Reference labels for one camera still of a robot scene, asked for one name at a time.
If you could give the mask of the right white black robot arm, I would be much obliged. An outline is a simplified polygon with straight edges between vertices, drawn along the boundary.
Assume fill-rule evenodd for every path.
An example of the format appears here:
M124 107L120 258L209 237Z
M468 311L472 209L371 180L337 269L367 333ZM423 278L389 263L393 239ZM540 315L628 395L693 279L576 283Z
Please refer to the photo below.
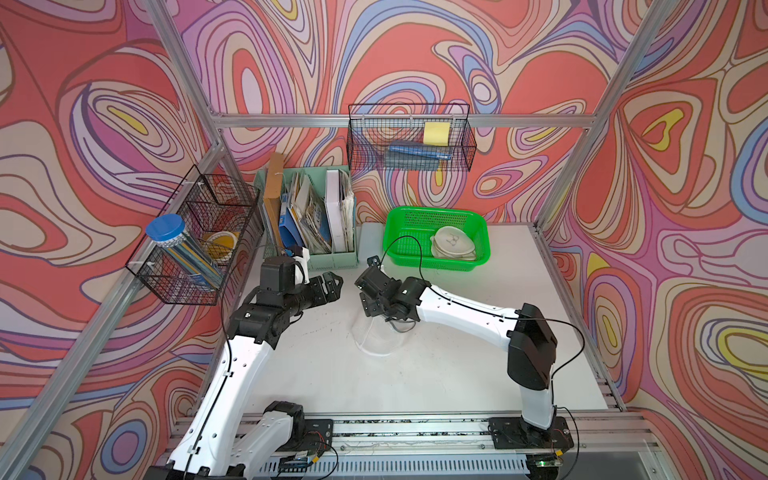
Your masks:
M538 307L483 304L422 278L395 279L378 266L368 267L355 286L365 316L397 334L409 332L418 323L431 323L504 350L507 375L520 388L523 422L538 431L552 427L556 408L551 382L558 341Z

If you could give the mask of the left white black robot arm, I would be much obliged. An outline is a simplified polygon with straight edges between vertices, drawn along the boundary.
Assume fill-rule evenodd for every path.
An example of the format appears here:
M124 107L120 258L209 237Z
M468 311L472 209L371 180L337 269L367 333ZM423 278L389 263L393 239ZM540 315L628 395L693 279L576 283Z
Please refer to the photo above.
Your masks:
M236 432L282 334L307 310L339 300L342 286L333 272L310 276L303 258L265 259L258 286L229 317L225 346L190 427L166 464L149 468L145 478L253 479L280 448L302 442L303 408L287 401L270 404L244 437Z

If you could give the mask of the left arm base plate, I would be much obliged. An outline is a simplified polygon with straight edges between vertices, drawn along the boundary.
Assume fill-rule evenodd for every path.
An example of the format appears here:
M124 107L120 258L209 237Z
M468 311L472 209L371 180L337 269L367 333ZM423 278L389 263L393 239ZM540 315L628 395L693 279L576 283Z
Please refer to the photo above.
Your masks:
M332 445L334 421L328 419L309 419L295 425L289 441L281 448L282 451L324 451Z

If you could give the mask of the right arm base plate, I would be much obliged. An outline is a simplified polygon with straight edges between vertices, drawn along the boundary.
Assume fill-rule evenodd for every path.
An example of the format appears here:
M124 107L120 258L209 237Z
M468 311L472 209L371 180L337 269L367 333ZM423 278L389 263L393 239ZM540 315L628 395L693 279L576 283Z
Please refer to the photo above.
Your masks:
M548 429L540 429L525 422L520 416L491 417L488 432L497 450L570 450L575 446L567 421L556 416Z

